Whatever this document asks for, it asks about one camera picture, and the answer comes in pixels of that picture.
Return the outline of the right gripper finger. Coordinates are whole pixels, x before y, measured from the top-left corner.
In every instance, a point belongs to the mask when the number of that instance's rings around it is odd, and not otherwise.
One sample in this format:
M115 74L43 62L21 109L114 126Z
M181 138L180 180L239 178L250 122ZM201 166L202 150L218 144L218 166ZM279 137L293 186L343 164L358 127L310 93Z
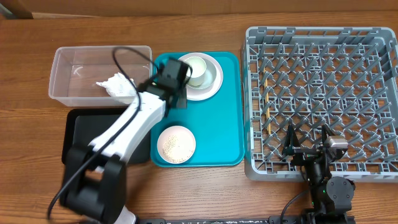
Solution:
M331 146L330 140L328 140L329 137L334 136L335 133L329 128L327 124L322 125L322 144L323 146Z
M300 143L292 124L288 125L284 149L300 149Z

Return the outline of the white cup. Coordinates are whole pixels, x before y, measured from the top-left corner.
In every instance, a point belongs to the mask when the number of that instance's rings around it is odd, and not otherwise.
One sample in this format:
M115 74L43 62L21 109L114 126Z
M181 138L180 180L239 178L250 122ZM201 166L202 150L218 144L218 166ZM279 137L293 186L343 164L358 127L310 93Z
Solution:
M191 86L199 86L205 80L206 62L201 57L189 57L185 60L189 64L192 71L189 74L188 84Z

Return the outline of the small pink-white bowl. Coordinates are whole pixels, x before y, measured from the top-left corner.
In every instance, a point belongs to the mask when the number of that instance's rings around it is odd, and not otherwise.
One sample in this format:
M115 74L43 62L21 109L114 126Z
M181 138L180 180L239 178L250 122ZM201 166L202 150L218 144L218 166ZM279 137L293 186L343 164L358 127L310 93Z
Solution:
M165 162L182 164L193 156L196 145L196 139L188 128L171 126L161 132L156 146Z

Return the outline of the white tissue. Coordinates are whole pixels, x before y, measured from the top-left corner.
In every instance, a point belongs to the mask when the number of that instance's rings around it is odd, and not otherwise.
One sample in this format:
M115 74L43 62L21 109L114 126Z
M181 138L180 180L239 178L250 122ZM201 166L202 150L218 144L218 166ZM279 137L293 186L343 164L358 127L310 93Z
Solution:
M96 82L100 87L105 88L109 96L122 97L122 96L135 96L136 91L134 90L135 83L131 78L129 81L120 72L115 73L113 77L108 78L103 82Z

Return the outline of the pile of rice grains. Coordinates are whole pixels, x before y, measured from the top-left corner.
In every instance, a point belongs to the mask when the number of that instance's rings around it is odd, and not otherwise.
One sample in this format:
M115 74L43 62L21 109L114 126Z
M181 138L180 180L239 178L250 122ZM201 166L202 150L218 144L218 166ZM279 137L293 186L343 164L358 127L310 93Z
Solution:
M183 142L176 135L170 135L166 138L162 146L162 152L171 163L181 163L190 155Z

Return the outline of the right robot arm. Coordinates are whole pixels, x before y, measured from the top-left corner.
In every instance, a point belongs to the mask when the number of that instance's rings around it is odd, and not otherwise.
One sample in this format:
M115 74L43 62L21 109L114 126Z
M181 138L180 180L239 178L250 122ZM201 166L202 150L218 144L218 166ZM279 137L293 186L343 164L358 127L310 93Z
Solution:
M308 189L291 199L280 214L281 223L354 223L346 212L352 209L355 183L331 174L330 163L341 159L348 150L348 142L335 134L327 125L322 126L322 142L313 149L304 149L299 143L292 124L288 125L282 153L292 156L291 164L300 168ZM288 207L298 198L310 194L312 207L296 217L286 218Z

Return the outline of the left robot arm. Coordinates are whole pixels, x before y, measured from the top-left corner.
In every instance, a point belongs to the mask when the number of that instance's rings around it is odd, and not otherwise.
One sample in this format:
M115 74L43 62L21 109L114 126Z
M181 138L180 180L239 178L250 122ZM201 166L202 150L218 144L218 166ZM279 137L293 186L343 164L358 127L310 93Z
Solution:
M137 223L126 207L127 164L145 135L185 96L187 82L153 76L134 86L134 99L104 133L63 155L62 188L53 201L99 223Z

